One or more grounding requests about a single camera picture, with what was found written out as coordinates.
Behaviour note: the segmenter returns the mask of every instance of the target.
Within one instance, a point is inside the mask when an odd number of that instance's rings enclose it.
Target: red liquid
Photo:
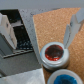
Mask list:
[[[57,61],[63,56],[63,49],[59,45],[51,45],[45,50],[45,57],[50,61]]]

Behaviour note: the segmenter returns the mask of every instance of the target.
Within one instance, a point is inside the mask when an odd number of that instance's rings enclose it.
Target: white container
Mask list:
[[[59,45],[63,48],[63,56],[57,61],[50,61],[45,57],[45,50],[51,45]],[[69,51],[68,49],[64,49],[64,45],[60,42],[51,42],[46,44],[40,52],[40,57],[42,59],[43,66],[52,71],[65,68],[69,64]]]
[[[55,81],[56,77],[59,76],[59,75],[63,75],[63,74],[74,77],[76,79],[76,81],[77,81],[77,84],[83,84],[81,78],[76,73],[74,73],[74,72],[72,72],[70,70],[66,70],[66,69],[61,69],[61,70],[55,71],[50,76],[50,78],[48,79],[47,84],[54,84],[54,81]]]

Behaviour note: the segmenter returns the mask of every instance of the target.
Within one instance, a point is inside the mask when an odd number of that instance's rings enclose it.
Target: speckled brown surface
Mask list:
[[[71,16],[80,8],[63,8],[46,13],[34,15],[34,25],[37,35],[39,52],[44,45],[49,42],[57,41],[63,43],[66,25],[70,23]],[[67,69],[77,73],[84,82],[84,26],[75,36],[69,46],[70,64]],[[43,68],[45,82],[50,72]]]

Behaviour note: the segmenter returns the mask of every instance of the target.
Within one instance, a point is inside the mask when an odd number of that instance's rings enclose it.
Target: brown cork surface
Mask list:
[[[39,46],[42,47],[49,42],[63,43],[66,25],[70,23],[71,16],[76,14],[80,8],[62,8],[34,15],[34,25]],[[84,26],[75,36],[69,46],[70,64],[67,69],[77,73],[84,82]],[[51,73],[43,68],[45,82],[47,83]]]

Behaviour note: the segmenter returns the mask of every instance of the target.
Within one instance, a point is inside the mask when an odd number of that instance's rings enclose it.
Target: cork board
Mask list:
[[[66,25],[80,8],[62,8],[33,16],[39,52],[49,42],[63,43]],[[77,73],[84,82],[84,26],[69,46],[70,64],[67,69]],[[45,82],[52,73],[43,68]]]

